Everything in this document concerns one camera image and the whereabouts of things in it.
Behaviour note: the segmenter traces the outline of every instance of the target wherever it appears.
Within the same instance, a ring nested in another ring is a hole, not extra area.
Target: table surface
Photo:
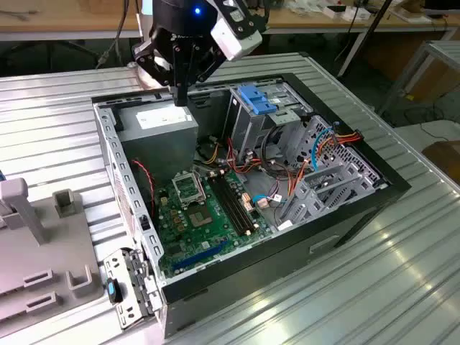
[[[225,63],[210,81],[294,73],[412,188],[353,241],[198,322],[169,344],[458,344],[459,187],[319,64],[298,54]],[[80,191],[98,262],[129,245],[104,170],[90,98],[140,89],[113,68],[0,79],[0,169],[37,200]],[[101,274],[105,271],[100,266]],[[159,326],[126,332],[107,294],[0,344],[161,343]]]
[[[21,22],[12,17],[1,16],[0,32],[85,32],[85,31],[115,31],[121,16],[120,14],[92,14],[83,11],[78,0],[0,0],[0,9],[9,11],[26,11],[29,9],[39,10],[39,14],[30,16],[27,22]],[[372,22],[356,21],[355,28],[367,27]],[[449,16],[447,25],[459,26],[460,16]],[[350,22],[343,19],[332,20],[322,13],[310,13],[304,16],[292,13],[288,9],[273,9],[270,12],[269,26],[277,28],[348,28]],[[380,28],[405,28],[427,27],[433,25],[433,29],[443,29],[445,21],[438,19],[432,24],[409,24],[396,16],[386,15]],[[131,14],[126,19],[125,30],[137,30],[137,21]]]

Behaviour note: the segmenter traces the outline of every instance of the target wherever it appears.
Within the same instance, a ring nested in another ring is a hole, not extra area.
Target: blue connector
[[[239,86],[238,91],[241,92],[241,97],[252,107],[256,115],[273,113],[278,110],[278,108],[270,104],[264,94],[253,85]]]
[[[215,247],[209,248],[205,250],[204,252],[198,253],[193,255],[192,257],[188,257],[187,259],[184,259],[176,264],[172,265],[173,270],[179,270],[180,268],[184,268],[190,265],[194,265],[197,262],[200,262],[202,259],[206,259],[208,257],[212,257],[222,251],[222,249],[225,247],[227,244],[227,241],[222,241],[220,244],[218,244]]]

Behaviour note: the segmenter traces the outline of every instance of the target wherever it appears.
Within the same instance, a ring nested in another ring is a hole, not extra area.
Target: yellow wire
[[[348,138],[348,137],[353,137],[354,135],[357,135],[356,132],[354,132],[353,134],[347,134],[347,135],[336,135],[336,137],[338,138]]]
[[[214,153],[213,153],[212,157],[209,160],[206,160],[204,162],[204,164],[211,164],[212,162],[214,162],[214,160],[216,160],[218,147],[219,147],[219,144],[216,144],[216,148],[214,149]]]

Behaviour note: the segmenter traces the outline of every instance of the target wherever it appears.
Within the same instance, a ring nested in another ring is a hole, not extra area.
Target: metal table
[[[310,58],[248,57],[225,64],[211,81],[278,72],[295,73],[351,127],[358,127],[412,189],[351,243],[170,343],[457,344],[459,187]],[[79,190],[101,264],[128,241],[89,98],[139,90],[133,72],[116,68],[5,78],[0,90],[0,168],[8,178],[27,180],[31,200],[61,188]],[[151,323],[122,335],[105,295],[0,339],[0,344],[39,341],[160,344],[161,333]]]
[[[457,72],[460,72],[460,41],[427,41],[424,42],[412,59],[404,68],[396,82],[393,83],[384,102],[377,110],[382,115],[385,110],[395,101],[402,89],[409,89],[408,83],[411,78],[419,78],[425,72],[424,66],[427,61],[431,63],[434,59],[447,64]]]

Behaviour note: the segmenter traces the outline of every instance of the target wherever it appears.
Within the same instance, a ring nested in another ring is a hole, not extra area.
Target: white label
[[[290,220],[288,219],[288,220],[285,221],[283,224],[281,224],[280,226],[278,226],[278,230],[280,230],[280,231],[281,231],[281,230],[284,230],[284,229],[286,229],[286,228],[288,228],[288,227],[290,227],[290,226],[292,226],[292,225],[293,225],[292,221],[290,221]]]
[[[275,194],[273,196],[273,201],[276,201],[277,203],[280,203],[282,199],[282,196],[280,194]]]
[[[175,106],[174,104],[168,104],[158,109],[140,111],[136,117],[142,129],[192,120],[192,117],[186,113],[184,108]]]
[[[241,20],[243,20],[243,16],[241,13],[239,13],[239,10],[230,12],[230,15],[231,15],[231,18],[233,18],[235,22],[240,22]]]

